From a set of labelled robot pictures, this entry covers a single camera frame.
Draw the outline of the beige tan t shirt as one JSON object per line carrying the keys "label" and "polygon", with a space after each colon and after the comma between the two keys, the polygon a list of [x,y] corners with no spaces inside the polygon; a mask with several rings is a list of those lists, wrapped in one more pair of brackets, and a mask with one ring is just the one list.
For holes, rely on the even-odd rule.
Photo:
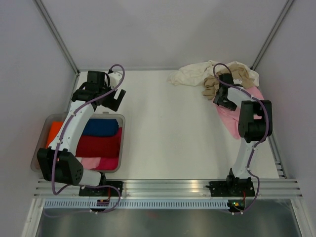
{"label": "beige tan t shirt", "polygon": [[[249,89],[254,86],[254,79],[250,77],[250,74],[245,66],[241,64],[232,64],[228,67],[232,73],[234,84],[240,84],[245,89]],[[215,76],[210,75],[204,79],[203,86],[205,88],[202,92],[203,96],[206,96],[208,100],[212,100],[215,97],[220,84]]]}

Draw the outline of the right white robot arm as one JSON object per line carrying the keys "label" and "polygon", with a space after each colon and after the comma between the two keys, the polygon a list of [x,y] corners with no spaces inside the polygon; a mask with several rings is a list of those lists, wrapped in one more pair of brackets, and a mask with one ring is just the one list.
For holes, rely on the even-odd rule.
{"label": "right white robot arm", "polygon": [[242,191],[243,183],[253,176],[250,165],[257,146],[272,133],[272,103],[255,97],[241,85],[235,84],[229,73],[221,74],[217,79],[219,89],[213,103],[228,112],[239,112],[237,132],[241,137],[241,144],[225,183],[226,191],[237,195]]}

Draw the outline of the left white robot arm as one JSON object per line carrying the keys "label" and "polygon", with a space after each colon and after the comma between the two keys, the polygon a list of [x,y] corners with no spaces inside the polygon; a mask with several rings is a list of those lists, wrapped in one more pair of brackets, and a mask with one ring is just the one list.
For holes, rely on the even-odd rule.
{"label": "left white robot arm", "polygon": [[40,148],[37,160],[46,181],[67,186],[90,186],[98,196],[107,192],[108,184],[101,172],[84,169],[75,152],[84,128],[98,106],[117,111],[125,90],[118,92],[125,70],[88,71],[84,82],[72,95],[69,112],[59,132],[47,148]]}

